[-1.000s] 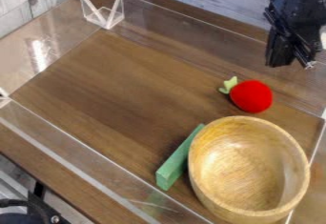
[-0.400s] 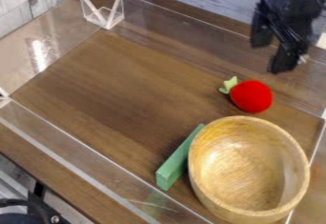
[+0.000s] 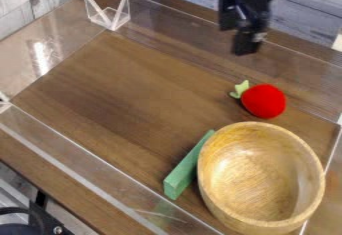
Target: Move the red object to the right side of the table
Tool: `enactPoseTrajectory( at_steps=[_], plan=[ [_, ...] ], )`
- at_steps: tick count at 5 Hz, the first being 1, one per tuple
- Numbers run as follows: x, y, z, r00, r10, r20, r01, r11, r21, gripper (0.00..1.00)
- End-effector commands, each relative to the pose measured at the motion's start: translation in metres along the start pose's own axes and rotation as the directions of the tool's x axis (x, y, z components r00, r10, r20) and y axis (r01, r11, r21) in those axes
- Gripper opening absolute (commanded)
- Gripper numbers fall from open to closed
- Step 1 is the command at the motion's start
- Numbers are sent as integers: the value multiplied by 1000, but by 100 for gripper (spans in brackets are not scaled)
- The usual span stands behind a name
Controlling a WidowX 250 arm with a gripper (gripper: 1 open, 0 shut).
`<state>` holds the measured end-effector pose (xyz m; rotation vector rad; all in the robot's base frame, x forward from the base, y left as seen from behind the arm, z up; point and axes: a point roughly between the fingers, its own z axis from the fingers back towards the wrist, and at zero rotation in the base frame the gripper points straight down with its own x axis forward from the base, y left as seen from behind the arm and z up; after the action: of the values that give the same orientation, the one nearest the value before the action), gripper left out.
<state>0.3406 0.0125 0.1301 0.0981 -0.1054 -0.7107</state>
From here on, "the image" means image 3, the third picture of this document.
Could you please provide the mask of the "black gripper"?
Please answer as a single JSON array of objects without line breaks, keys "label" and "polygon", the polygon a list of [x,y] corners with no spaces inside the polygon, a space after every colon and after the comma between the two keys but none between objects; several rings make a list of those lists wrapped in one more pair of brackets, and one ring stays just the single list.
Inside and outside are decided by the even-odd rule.
[{"label": "black gripper", "polygon": [[[222,31],[236,28],[242,21],[256,26],[267,24],[270,19],[270,2],[272,0],[218,0],[218,21]],[[234,36],[232,53],[236,56],[258,52],[266,39],[266,30],[243,27]]]}]

